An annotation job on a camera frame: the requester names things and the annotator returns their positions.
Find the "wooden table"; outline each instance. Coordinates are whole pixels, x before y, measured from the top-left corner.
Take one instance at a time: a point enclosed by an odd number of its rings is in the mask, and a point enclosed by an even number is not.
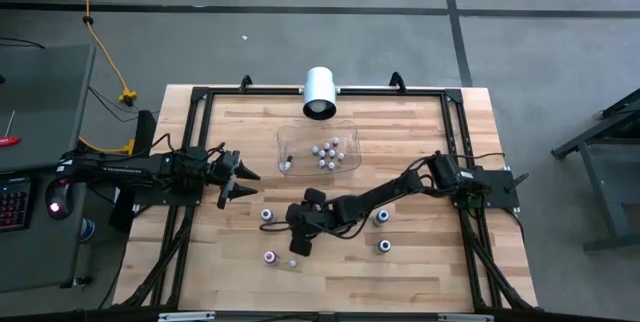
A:
[[[167,87],[156,138],[171,133],[181,143],[191,85]],[[476,155],[500,152],[489,92],[463,89],[464,105]],[[283,218],[290,203],[300,202],[307,187],[329,198],[359,194],[397,177],[414,159],[446,152],[440,103],[429,97],[339,97],[331,123],[350,120],[358,127],[362,165],[336,176],[285,177],[278,170],[276,131],[283,125],[309,125],[300,96],[216,96],[207,148],[226,141],[241,151],[245,164],[261,181],[241,181],[259,193],[219,210],[217,187],[209,187],[196,210],[180,309],[262,311],[467,312],[472,303],[458,216],[448,198],[414,195],[386,206],[390,221],[367,224],[353,240],[322,234],[310,257],[288,251],[290,233],[258,230],[260,211]],[[195,126],[200,125],[197,117]],[[456,136],[458,122],[453,113]],[[194,141],[198,136],[194,130]],[[154,152],[166,152],[163,144]],[[477,161],[488,169],[504,166],[501,157]],[[114,302],[126,299],[157,261],[167,208],[138,217],[131,230]],[[501,210],[487,211],[495,261],[519,293],[536,304],[520,230]],[[386,238],[392,250],[376,255],[373,245]],[[265,265],[266,250],[284,263]],[[296,268],[287,261],[295,258]],[[169,286],[170,266],[165,286]],[[489,301],[486,274],[479,267],[483,296]],[[164,296],[169,288],[165,287]]]

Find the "gray floor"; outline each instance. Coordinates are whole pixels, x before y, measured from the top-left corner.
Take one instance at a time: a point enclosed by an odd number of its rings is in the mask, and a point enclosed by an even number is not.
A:
[[[24,0],[81,1],[81,0]],[[444,7],[445,0],[93,0],[110,3],[252,6]],[[639,0],[457,0],[494,9],[639,9]],[[1,11],[0,35],[46,46],[91,43],[79,12]],[[96,13],[95,29],[123,75],[156,110],[169,83],[301,83],[316,65],[338,84],[382,85],[400,71],[410,85],[460,86],[448,17]],[[474,86],[488,87],[507,160],[531,177],[519,188],[527,253],[541,307],[637,320],[640,250],[585,256],[606,235],[582,162],[549,151],[591,116],[638,88],[640,19],[463,18]],[[119,83],[99,55],[92,85],[115,98]],[[82,134],[120,146],[133,123],[88,101]],[[104,222],[101,206],[88,213]],[[118,267],[124,240],[105,226],[84,253],[97,280],[81,291],[4,294],[2,314],[95,308]]]

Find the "clear plastic bin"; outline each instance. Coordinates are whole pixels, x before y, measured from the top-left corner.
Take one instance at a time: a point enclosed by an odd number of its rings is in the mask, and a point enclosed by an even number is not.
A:
[[[333,138],[338,139],[334,146]],[[334,150],[336,156],[329,157],[329,152],[323,158],[326,165],[320,168],[320,156],[312,152],[313,146],[323,151],[324,144],[329,143],[329,150]],[[342,161],[338,155],[344,154]],[[287,160],[291,165],[286,167]],[[335,168],[329,169],[329,162]],[[339,123],[319,123],[306,126],[282,126],[278,129],[278,168],[287,176],[316,176],[329,175],[352,171],[360,166],[360,146],[358,144],[358,129],[351,121]]]

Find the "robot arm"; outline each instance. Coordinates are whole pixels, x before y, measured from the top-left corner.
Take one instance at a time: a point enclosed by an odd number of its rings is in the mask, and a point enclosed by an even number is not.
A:
[[[204,186],[220,186],[218,208],[227,201],[257,193],[235,182],[236,178],[259,180],[244,166],[239,151],[225,151],[224,144],[209,151],[187,147],[149,157],[114,156],[68,152],[56,169],[58,181],[69,183],[108,183],[136,193],[136,203],[145,205],[196,205]],[[215,160],[209,162],[215,154]]]
[[[430,174],[419,173],[424,165],[428,166]],[[353,238],[364,222],[357,232],[347,233],[360,221],[366,220],[374,209],[408,195],[423,193],[433,197],[460,195],[483,199],[492,191],[486,172],[480,166],[460,168],[454,156],[437,151],[413,162],[398,178],[359,196],[340,196],[327,201],[323,192],[309,188],[304,200],[291,204],[287,210],[286,222],[292,235],[289,250],[309,256],[311,240],[322,232],[341,239]]]

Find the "white cylinder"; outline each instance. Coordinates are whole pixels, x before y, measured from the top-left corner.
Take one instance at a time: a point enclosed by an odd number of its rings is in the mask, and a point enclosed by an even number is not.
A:
[[[380,227],[382,226],[383,223],[387,222],[388,220],[389,220],[389,211],[380,210],[378,211],[376,216],[373,218],[373,224]]]
[[[260,213],[260,217],[265,222],[271,222],[271,221],[273,221],[273,212],[271,212],[271,210],[267,210],[267,209],[262,210],[262,213]]]
[[[376,245],[376,250],[378,251],[378,253],[387,253],[391,251],[391,242],[389,242],[389,240],[382,240],[378,242],[378,244]]]
[[[314,67],[307,72],[302,111],[305,116],[319,121],[336,114],[336,86],[328,68]]]

